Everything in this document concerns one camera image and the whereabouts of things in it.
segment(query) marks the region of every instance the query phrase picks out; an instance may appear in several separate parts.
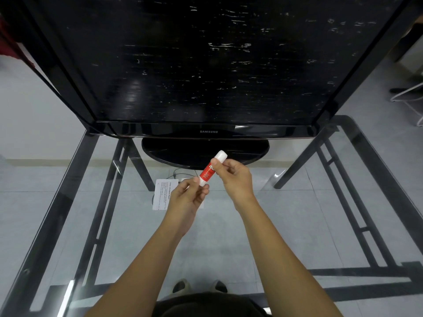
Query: person's left hand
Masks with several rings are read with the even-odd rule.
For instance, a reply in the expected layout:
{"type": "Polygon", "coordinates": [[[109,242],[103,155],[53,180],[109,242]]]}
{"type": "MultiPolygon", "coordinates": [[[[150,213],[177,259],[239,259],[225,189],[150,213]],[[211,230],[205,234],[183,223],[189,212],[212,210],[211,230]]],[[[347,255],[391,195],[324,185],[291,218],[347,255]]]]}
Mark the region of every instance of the person's left hand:
{"type": "Polygon", "coordinates": [[[182,238],[191,228],[197,209],[208,193],[209,185],[200,187],[198,177],[185,179],[171,192],[163,223],[182,238]]]}

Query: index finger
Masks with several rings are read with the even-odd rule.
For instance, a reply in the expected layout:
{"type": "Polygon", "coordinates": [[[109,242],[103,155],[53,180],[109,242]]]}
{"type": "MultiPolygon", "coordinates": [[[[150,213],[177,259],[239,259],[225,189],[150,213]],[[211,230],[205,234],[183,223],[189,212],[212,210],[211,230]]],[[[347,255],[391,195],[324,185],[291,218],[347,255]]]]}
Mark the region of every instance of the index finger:
{"type": "Polygon", "coordinates": [[[232,173],[235,173],[236,171],[240,170],[242,167],[245,167],[242,163],[234,159],[226,159],[223,162],[223,165],[229,167],[230,172],[232,173]]]}
{"type": "Polygon", "coordinates": [[[188,188],[190,184],[192,184],[193,178],[182,180],[176,188],[173,190],[176,195],[180,196],[184,193],[184,191],[188,188]]]}

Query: black oval television base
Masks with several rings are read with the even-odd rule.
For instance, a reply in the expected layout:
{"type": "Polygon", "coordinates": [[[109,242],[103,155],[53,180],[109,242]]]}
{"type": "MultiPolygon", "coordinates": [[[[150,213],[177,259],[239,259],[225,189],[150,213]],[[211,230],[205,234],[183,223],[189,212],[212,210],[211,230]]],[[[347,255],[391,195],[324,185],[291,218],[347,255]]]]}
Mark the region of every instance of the black oval television base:
{"type": "Polygon", "coordinates": [[[243,164],[251,164],[264,157],[269,141],[255,140],[201,140],[143,138],[144,152],[152,159],[173,167],[203,170],[219,150],[243,164]]]}

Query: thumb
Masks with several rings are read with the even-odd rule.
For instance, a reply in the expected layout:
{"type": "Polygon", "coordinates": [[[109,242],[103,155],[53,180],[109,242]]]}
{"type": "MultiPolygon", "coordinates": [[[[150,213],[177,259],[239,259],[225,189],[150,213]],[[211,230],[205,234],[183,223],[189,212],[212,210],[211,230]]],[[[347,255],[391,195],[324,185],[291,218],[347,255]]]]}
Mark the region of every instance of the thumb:
{"type": "Polygon", "coordinates": [[[230,173],[228,172],[228,170],[226,170],[225,166],[222,165],[222,163],[219,160],[217,160],[216,158],[213,158],[210,161],[210,163],[213,166],[213,169],[216,171],[216,173],[219,175],[219,177],[223,181],[226,181],[226,179],[229,178],[230,173]]]}
{"type": "Polygon", "coordinates": [[[198,186],[200,185],[200,179],[198,177],[194,177],[189,181],[189,187],[187,191],[184,193],[188,197],[190,201],[193,201],[197,196],[198,186]]]}

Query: person's right hand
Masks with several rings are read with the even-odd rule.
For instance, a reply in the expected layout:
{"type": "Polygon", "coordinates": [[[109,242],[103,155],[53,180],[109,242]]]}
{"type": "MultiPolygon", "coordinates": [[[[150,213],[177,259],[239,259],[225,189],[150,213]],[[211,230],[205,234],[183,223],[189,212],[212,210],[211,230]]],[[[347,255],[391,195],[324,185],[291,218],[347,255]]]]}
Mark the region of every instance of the person's right hand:
{"type": "Polygon", "coordinates": [[[223,164],[216,158],[210,162],[238,211],[245,203],[256,200],[252,191],[252,176],[246,166],[233,159],[226,159],[223,164]]]}

